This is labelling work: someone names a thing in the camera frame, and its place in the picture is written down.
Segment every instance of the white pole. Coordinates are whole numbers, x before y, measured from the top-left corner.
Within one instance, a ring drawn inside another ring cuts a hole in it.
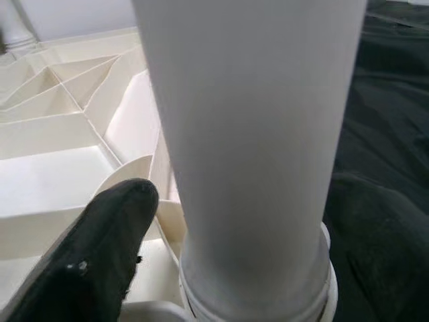
[[[315,321],[365,0],[134,0],[199,320]]]
[[[0,0],[0,30],[7,50],[18,56],[36,46],[36,39],[23,24],[11,0]]]

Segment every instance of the white base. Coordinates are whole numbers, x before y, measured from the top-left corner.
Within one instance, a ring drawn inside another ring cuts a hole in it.
[[[0,216],[85,205],[113,170],[98,146],[0,160]]]

